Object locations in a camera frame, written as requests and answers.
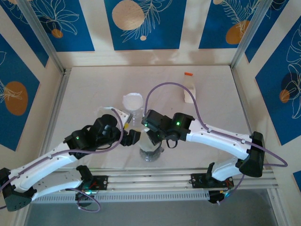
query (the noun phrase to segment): small bottle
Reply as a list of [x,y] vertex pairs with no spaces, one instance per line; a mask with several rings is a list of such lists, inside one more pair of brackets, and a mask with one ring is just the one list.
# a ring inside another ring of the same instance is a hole
[[[184,86],[189,89],[189,91],[192,93],[193,97],[196,98],[196,86],[194,84],[193,74],[189,72],[184,73]],[[184,101],[186,103],[193,104],[193,100],[190,96],[190,94],[184,90]]]
[[131,129],[139,129],[143,118],[143,97],[140,93],[129,93],[123,96],[123,106],[133,115]]

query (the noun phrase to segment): orange cap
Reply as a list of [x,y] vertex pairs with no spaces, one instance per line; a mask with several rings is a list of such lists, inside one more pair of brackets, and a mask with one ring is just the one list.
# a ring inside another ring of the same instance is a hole
[[185,72],[185,75],[193,76],[193,73]]

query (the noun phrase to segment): vent grille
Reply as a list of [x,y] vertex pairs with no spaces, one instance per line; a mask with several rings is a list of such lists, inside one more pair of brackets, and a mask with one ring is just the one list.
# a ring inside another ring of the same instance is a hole
[[[107,193],[95,195],[100,202],[154,202],[209,200],[208,191],[196,192],[148,192],[148,193]],[[33,203],[75,203],[75,194],[53,194],[42,196]]]

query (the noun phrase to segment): orange dot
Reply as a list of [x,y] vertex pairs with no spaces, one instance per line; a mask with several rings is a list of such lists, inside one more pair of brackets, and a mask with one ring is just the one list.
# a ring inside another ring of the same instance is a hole
[[16,116],[24,114],[28,103],[26,87],[18,81],[11,81],[6,85],[4,92],[6,94],[5,106],[8,111]]
[[61,32],[61,31],[58,30],[58,29],[53,29],[53,30],[51,31],[51,34],[52,34],[54,37],[56,37],[57,39],[60,39],[60,38],[63,37],[63,32]]
[[226,42],[231,45],[239,44],[247,27],[249,26],[249,23],[250,21],[244,20],[239,24],[232,26],[226,34]]
[[282,103],[287,103],[290,99],[290,93],[286,89],[282,90],[280,92],[279,98]]

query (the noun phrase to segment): white table surface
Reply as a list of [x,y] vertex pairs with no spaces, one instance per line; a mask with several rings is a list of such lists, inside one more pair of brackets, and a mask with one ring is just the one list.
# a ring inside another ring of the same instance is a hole
[[[51,148],[73,131],[94,123],[100,106],[123,108],[122,98],[130,92],[145,99],[157,84],[167,81],[183,83],[184,72],[193,73],[196,99],[205,123],[237,133],[248,133],[229,66],[116,66],[74,67],[58,115]],[[184,103],[183,90],[177,86],[158,88],[150,97],[148,109],[172,117],[176,112],[196,118],[193,104]],[[109,153],[89,155],[78,163],[90,168],[207,168],[212,162],[224,161],[230,154],[199,143],[179,142],[155,162],[145,162],[139,146],[118,146]]]

